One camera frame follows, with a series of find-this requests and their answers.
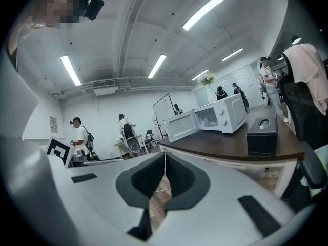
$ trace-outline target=white microwave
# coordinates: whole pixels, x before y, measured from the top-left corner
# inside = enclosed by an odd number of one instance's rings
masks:
[[[205,106],[164,120],[170,142],[186,137],[197,130],[217,130],[234,133],[246,121],[241,95],[233,95]]]

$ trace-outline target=person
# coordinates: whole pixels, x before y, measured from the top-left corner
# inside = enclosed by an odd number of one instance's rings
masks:
[[[281,117],[285,123],[287,123],[288,119],[284,117],[282,113],[282,106],[277,91],[277,78],[272,74],[272,71],[269,67],[269,60],[270,58],[267,58],[265,56],[261,57],[260,75],[262,76],[265,82],[266,91],[271,101],[271,107],[277,113],[277,115]]]
[[[217,97],[217,100],[221,100],[221,99],[228,97],[226,91],[224,91],[221,86],[217,87],[217,92],[215,92],[215,95]]]
[[[178,104],[174,104],[174,113],[176,115],[179,115],[179,114],[183,113],[182,109],[178,107]]]
[[[14,22],[5,41],[16,70],[17,45],[22,36],[27,37],[43,27],[59,27],[60,23],[77,22],[87,6],[88,0],[31,0]]]
[[[72,145],[77,149],[84,150],[85,155],[88,157],[89,150],[87,148],[88,143],[88,132],[85,126],[82,125],[81,119],[79,117],[73,118],[73,127],[77,129],[77,141]]]
[[[239,86],[237,86],[236,83],[232,83],[232,87],[234,88],[234,94],[235,95],[236,94],[241,95],[242,101],[244,102],[246,113],[248,113],[248,108],[250,107],[250,104],[248,103],[248,101],[246,99],[245,93],[243,92],[243,90]]]
[[[123,115],[123,114],[119,114],[119,115],[118,115],[118,119],[119,119],[119,121],[118,121],[118,131],[119,131],[120,133],[123,132],[123,126],[124,126],[125,124],[129,124],[129,125],[131,125],[131,130],[132,130],[133,134],[135,135],[135,132],[134,132],[134,130],[133,130],[133,128],[132,128],[132,127],[135,127],[135,126],[136,126],[135,123],[133,123],[133,122],[132,122],[131,120],[129,120],[128,118],[124,118],[124,115]]]

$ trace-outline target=tissue box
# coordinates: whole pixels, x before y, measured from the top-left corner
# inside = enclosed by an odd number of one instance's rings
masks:
[[[247,133],[248,153],[275,155],[277,139],[277,116],[257,118]]]

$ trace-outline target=flower vase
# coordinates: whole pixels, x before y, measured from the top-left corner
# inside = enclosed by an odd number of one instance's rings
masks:
[[[205,85],[206,88],[206,96],[207,96],[207,101],[209,103],[215,102],[217,100],[217,97],[214,92],[211,91],[211,84]]]

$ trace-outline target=air vent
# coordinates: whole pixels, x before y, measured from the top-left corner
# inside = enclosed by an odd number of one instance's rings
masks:
[[[118,86],[115,86],[115,80],[104,80],[92,83],[92,88],[96,96],[103,96],[114,94]]]
[[[106,87],[112,87],[115,85],[115,80],[105,80],[105,81],[99,81],[92,83],[92,87],[95,88],[106,88]]]

